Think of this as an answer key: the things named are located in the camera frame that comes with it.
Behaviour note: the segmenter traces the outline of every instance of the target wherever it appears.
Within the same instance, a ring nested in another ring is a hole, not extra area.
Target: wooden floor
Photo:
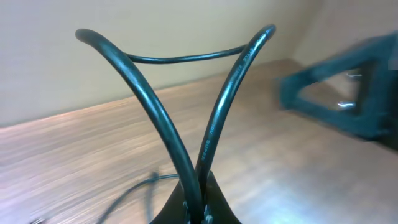
[[[243,223],[398,223],[398,154],[280,110],[275,78],[297,69],[288,61],[251,68],[236,95],[212,167],[233,212]],[[224,78],[157,91],[193,161]],[[135,98],[0,134],[2,224],[94,223],[150,172],[175,173]],[[158,182],[155,213],[176,182]],[[108,223],[145,223],[145,192]]]

